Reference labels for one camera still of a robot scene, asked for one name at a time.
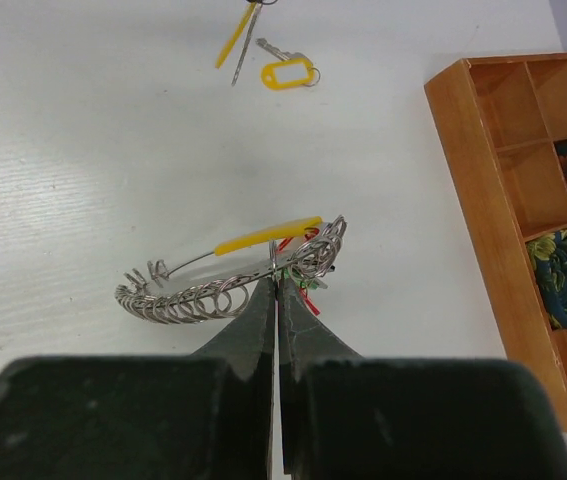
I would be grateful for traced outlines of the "metal keyring organizer yellow handle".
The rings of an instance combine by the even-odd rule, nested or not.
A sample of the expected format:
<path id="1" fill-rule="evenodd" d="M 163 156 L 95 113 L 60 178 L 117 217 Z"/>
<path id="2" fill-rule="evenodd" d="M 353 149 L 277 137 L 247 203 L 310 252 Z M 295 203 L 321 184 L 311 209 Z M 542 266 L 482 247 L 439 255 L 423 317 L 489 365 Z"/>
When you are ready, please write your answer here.
<path id="1" fill-rule="evenodd" d="M 284 277 L 286 269 L 324 281 L 335 269 L 346 230 L 347 221 L 342 215 L 332 221 L 311 216 L 224 241 L 176 266 L 168 266 L 163 259 L 150 260 L 143 270 L 133 268 L 124 273 L 125 282 L 115 287 L 114 299 L 132 316 L 160 325 L 234 318 L 246 309 L 251 284 L 267 278 L 290 279 Z M 294 240 L 283 252 L 276 253 L 277 245 L 288 237 Z M 226 256 L 256 245 L 268 247 L 267 257 L 261 262 L 196 282 L 179 278 L 184 269 L 206 258 Z"/>

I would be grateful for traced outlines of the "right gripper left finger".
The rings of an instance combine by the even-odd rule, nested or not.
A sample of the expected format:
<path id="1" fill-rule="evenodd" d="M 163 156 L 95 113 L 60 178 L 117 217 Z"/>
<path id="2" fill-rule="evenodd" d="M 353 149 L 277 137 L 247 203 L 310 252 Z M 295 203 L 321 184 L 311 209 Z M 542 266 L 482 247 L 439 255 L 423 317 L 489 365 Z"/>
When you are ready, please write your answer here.
<path id="1" fill-rule="evenodd" d="M 276 287 L 185 356 L 38 356 L 0 372 L 0 479 L 267 479 Z"/>

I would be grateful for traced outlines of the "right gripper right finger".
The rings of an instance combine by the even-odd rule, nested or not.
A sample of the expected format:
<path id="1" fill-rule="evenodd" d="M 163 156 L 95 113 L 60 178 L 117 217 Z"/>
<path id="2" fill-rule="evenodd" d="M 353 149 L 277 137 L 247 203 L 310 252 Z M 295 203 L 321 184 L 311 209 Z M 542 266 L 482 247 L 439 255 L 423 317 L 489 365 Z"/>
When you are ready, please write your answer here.
<path id="1" fill-rule="evenodd" d="M 365 358 L 278 287 L 283 466 L 294 479 L 567 479 L 534 375 L 500 359 Z"/>

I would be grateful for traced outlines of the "key with solid yellow tag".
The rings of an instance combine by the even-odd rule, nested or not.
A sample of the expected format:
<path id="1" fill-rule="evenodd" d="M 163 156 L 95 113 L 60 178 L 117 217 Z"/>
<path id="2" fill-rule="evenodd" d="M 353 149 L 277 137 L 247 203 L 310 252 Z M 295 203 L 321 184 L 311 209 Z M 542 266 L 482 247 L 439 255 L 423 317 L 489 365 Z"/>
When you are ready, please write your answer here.
<path id="1" fill-rule="evenodd" d="M 220 69 L 224 63 L 226 62 L 227 58 L 231 54 L 231 52 L 237 46 L 239 40 L 244 37 L 243 44 L 240 49 L 239 59 L 237 61 L 234 74 L 231 80 L 231 86 L 234 87 L 239 79 L 242 66 L 247 55 L 247 51 L 249 49 L 249 45 L 253 36 L 253 32 L 255 26 L 258 22 L 260 17 L 261 11 L 266 6 L 271 6 L 277 3 L 277 0 L 272 1 L 248 1 L 247 7 L 245 8 L 242 16 L 240 17 L 236 27 L 234 28 L 233 32 L 230 34 L 227 41 L 222 46 L 217 58 L 214 62 L 214 67 L 216 69 Z"/>

